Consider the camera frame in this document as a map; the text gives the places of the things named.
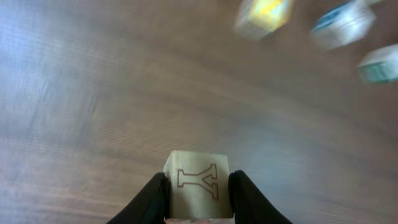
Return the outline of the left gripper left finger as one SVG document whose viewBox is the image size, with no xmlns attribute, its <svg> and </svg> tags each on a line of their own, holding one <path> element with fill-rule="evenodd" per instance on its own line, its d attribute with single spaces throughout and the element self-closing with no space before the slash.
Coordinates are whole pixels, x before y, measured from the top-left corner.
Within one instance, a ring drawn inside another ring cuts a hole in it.
<svg viewBox="0 0 398 224">
<path fill-rule="evenodd" d="M 156 173 L 141 191 L 107 224 L 164 224 L 170 218 L 170 184 Z"/>
</svg>

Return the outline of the white block green side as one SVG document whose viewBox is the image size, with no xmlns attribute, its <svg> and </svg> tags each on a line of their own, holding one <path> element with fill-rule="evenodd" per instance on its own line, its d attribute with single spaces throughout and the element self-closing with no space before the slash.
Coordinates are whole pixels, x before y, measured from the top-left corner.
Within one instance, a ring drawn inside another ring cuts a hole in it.
<svg viewBox="0 0 398 224">
<path fill-rule="evenodd" d="M 357 68 L 368 83 L 397 81 L 397 44 L 368 53 Z"/>
</svg>

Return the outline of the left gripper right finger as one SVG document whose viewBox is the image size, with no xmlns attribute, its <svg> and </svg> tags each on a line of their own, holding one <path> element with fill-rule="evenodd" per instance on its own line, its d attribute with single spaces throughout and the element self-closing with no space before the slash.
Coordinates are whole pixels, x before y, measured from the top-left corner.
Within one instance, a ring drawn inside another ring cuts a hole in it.
<svg viewBox="0 0 398 224">
<path fill-rule="evenodd" d="M 242 170 L 229 175 L 229 202 L 235 224 L 292 224 Z"/>
</svg>

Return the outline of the wooden block red letter side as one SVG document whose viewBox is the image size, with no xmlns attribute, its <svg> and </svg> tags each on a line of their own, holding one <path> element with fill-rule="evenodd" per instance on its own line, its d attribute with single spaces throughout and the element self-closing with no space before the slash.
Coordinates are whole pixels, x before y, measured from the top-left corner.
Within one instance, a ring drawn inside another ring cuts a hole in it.
<svg viewBox="0 0 398 224">
<path fill-rule="evenodd" d="M 170 218 L 232 218 L 228 157 L 223 154 L 172 151 L 164 165 L 170 184 Z"/>
</svg>

